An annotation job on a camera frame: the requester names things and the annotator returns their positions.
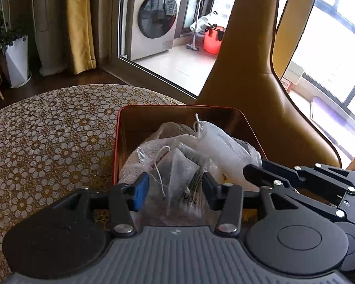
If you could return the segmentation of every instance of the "red-rimmed box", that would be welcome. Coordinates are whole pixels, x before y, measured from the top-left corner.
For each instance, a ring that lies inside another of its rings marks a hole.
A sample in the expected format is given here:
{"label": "red-rimmed box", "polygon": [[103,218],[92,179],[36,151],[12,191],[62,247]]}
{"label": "red-rimmed box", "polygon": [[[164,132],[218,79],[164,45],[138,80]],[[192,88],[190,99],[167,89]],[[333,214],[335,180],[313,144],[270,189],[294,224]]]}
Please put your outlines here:
{"label": "red-rimmed box", "polygon": [[243,113],[234,108],[186,105],[130,105],[123,107],[117,117],[116,141],[114,144],[113,184],[130,154],[156,132],[165,122],[185,124],[195,122],[195,114],[228,133],[231,137],[250,143],[266,159],[253,130]]}

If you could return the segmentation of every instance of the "plastic bottle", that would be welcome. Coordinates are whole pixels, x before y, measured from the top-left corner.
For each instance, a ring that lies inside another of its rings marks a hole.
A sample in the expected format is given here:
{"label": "plastic bottle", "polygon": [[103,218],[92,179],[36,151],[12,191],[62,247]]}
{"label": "plastic bottle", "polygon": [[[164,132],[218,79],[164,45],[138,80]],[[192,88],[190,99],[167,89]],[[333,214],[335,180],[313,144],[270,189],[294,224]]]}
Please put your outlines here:
{"label": "plastic bottle", "polygon": [[[217,18],[218,13],[214,10],[211,13],[209,13],[208,15],[205,16],[201,16],[198,20],[197,20],[197,31],[196,33],[199,32],[204,32],[205,29],[207,28],[208,24],[214,24],[216,23],[216,18]],[[196,26],[196,22],[192,23],[189,28],[192,32],[195,32],[195,26]]]}

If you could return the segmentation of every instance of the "floral tablecloth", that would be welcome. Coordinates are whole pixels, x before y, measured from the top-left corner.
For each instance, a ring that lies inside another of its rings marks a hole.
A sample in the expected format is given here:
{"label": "floral tablecloth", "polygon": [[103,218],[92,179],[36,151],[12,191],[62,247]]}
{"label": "floral tablecloth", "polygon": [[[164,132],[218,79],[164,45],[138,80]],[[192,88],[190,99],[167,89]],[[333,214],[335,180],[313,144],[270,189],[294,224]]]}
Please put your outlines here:
{"label": "floral tablecloth", "polygon": [[129,104],[178,102],[142,88],[95,84],[0,110],[0,281],[10,274],[2,252],[9,228],[81,185],[105,190],[111,183],[117,114]]}

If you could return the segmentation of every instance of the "gray ribbed panel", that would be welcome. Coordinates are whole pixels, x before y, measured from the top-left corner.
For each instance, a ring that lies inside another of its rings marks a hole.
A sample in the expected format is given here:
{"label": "gray ribbed panel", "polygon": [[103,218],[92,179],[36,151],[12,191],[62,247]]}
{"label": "gray ribbed panel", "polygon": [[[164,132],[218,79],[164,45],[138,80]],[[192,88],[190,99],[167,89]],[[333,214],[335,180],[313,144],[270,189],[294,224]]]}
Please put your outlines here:
{"label": "gray ribbed panel", "polygon": [[234,239],[209,227],[146,227],[131,239],[115,240],[103,259],[80,274],[35,280],[14,274],[10,284],[304,284],[348,283],[333,273],[316,281],[289,279],[262,269]]}

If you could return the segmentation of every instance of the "washing machine door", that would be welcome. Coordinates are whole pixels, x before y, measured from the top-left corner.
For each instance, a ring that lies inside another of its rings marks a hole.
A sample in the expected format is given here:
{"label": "washing machine door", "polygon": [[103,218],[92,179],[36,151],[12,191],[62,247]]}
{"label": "washing machine door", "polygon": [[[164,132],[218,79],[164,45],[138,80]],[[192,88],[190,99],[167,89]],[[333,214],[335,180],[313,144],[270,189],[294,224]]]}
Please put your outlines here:
{"label": "washing machine door", "polygon": [[178,13],[175,0],[145,0],[138,11],[138,26],[150,39],[165,35],[173,26]]}

